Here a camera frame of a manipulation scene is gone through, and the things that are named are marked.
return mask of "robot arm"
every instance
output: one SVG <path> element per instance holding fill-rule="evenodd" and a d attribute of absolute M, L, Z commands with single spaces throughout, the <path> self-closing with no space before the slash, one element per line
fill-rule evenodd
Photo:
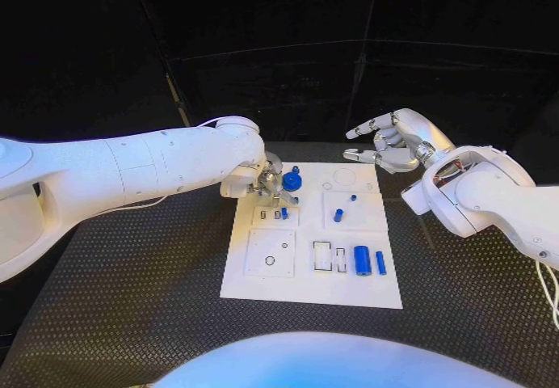
<path fill-rule="evenodd" d="M 455 148 L 409 109 L 372 119 L 346 136 L 374 130 L 377 150 L 350 149 L 343 156 L 377 164 L 390 173 L 413 170 L 418 163 L 425 166 L 422 179 L 402 191 L 415 213 L 432 210 L 461 237 L 495 225 L 518 251 L 559 269 L 559 187 L 536 187 L 518 163 L 493 147 Z"/>
<path fill-rule="evenodd" d="M 263 152 L 258 132 L 252 121 L 230 116 L 214 128 L 105 140 L 40 144 L 0 139 L 0 282 L 34 262 L 73 225 L 122 205 L 219 182 L 223 196 L 261 191 L 294 204 L 274 184 L 281 161 Z"/>

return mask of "small blue cylinder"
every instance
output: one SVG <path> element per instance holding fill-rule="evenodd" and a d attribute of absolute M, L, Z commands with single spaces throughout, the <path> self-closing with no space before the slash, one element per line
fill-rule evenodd
<path fill-rule="evenodd" d="M 370 258 L 369 248 L 363 245 L 353 248 L 353 256 L 356 257 L 356 272 L 357 276 L 370 275 Z"/>
<path fill-rule="evenodd" d="M 376 252 L 376 264 L 379 265 L 379 274 L 386 274 L 386 267 L 384 267 L 384 257 L 382 256 L 382 252 Z"/>
<path fill-rule="evenodd" d="M 336 221 L 336 222 L 340 222 L 340 221 L 341 221 L 341 215 L 343 215 L 343 210 L 338 209 L 338 210 L 336 211 L 336 216 L 334 216 L 334 221 Z"/>

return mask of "black textured mat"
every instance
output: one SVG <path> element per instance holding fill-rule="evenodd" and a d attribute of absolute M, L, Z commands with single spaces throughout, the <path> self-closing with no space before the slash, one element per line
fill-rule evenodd
<path fill-rule="evenodd" d="M 271 143 L 343 162 L 344 144 Z M 397 199 L 419 172 L 379 171 L 403 310 L 220 299 L 236 200 L 212 186 L 82 223 L 16 337 L 3 386 L 132 386 L 213 348 L 334 331 L 439 352 L 533 387 L 559 386 L 559 334 L 533 261 L 488 228 L 454 236 Z"/>

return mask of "table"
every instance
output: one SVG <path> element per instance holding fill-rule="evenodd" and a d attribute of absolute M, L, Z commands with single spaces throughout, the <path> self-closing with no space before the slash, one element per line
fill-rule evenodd
<path fill-rule="evenodd" d="M 292 162 L 347 162 L 346 148 L 266 143 Z M 421 173 L 377 170 L 403 310 L 220 299 L 236 200 L 214 185 L 80 224 L 0 384 L 132 386 L 236 340 L 328 331 L 426 348 L 526 386 L 559 386 L 559 333 L 533 261 L 497 228 L 462 239 L 432 213 L 410 212 L 399 192 Z"/>

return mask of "blue object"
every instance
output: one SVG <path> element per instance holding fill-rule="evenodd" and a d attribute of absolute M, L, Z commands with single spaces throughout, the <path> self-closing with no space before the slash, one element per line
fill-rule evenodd
<path fill-rule="evenodd" d="M 282 189 L 287 192 L 294 192 L 301 188 L 301 185 L 299 167 L 294 166 L 292 171 L 282 175 Z"/>
<path fill-rule="evenodd" d="M 357 276 L 370 275 L 370 258 L 369 248 L 363 245 L 353 248 L 353 256 L 356 257 L 356 271 Z"/>
<path fill-rule="evenodd" d="M 384 275 L 386 274 L 386 267 L 384 267 L 384 257 L 382 256 L 382 252 L 376 252 L 376 264 L 379 265 L 380 275 Z"/>
<path fill-rule="evenodd" d="M 338 209 L 338 210 L 336 211 L 336 216 L 334 216 L 334 221 L 336 221 L 336 222 L 340 222 L 340 221 L 341 221 L 341 215 L 343 215 L 343 210 Z"/>

